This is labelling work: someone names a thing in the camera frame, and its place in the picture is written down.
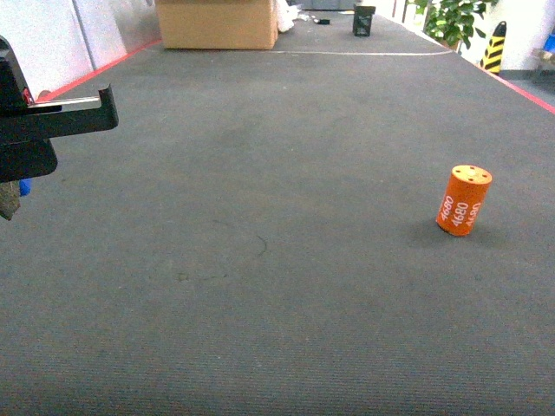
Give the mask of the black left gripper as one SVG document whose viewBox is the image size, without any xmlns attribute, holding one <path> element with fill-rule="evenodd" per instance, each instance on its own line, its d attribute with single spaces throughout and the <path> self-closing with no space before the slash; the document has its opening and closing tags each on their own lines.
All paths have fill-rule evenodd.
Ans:
<svg viewBox="0 0 555 416">
<path fill-rule="evenodd" d="M 118 124 L 111 87 L 93 97 L 35 103 L 14 49 L 2 38 L 1 217 L 10 221 L 19 209 L 22 181 L 57 168 L 50 139 L 107 131 Z"/>
</svg>

